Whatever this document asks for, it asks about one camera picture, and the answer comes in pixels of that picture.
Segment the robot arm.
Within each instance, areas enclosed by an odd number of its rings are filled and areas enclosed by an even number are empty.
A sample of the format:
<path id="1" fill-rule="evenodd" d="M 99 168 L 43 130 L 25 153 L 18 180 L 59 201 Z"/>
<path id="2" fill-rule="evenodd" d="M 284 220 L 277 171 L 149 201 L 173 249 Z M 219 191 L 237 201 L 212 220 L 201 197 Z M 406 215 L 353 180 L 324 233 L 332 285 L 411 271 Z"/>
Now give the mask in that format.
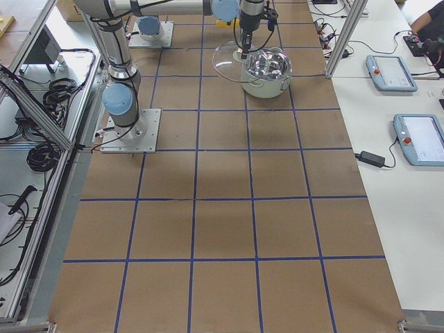
<path id="1" fill-rule="evenodd" d="M 267 1 L 76 1 L 92 30 L 99 32 L 102 51 L 108 57 L 110 86 L 102 101 L 114 122 L 115 142 L 134 151 L 146 151 L 144 141 L 157 141 L 158 125 L 150 125 L 147 116 L 157 110 L 143 111 L 138 103 L 141 74 L 133 64 L 126 42 L 123 17 L 157 17 L 158 15 L 213 15 L 222 22 L 240 25 L 241 56 L 252 53 L 253 33 L 265 20 L 273 31 L 278 14 Z"/>
<path id="2" fill-rule="evenodd" d="M 158 16 L 139 17 L 135 22 L 137 31 L 133 31 L 133 36 L 142 42 L 149 44 L 160 44 L 164 36 L 164 29 Z"/>

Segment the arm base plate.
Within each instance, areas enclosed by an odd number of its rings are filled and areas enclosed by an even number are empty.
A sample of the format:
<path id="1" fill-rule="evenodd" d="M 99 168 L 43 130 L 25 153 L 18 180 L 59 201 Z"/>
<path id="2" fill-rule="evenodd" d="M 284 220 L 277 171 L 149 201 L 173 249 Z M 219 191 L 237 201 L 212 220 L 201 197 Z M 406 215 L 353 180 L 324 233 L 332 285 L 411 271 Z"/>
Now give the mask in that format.
<path id="1" fill-rule="evenodd" d="M 112 117 L 108 117 L 107 127 L 112 130 L 103 134 L 102 153 L 154 153 L 160 127 L 161 109 L 141 109 L 139 120 L 126 133 L 126 129 L 116 127 Z"/>
<path id="2" fill-rule="evenodd" d="M 130 34 L 129 47 L 133 49 L 169 49 L 173 36 L 173 22 L 159 22 L 156 31 L 148 29 L 152 24 L 146 25 L 136 22 Z"/>

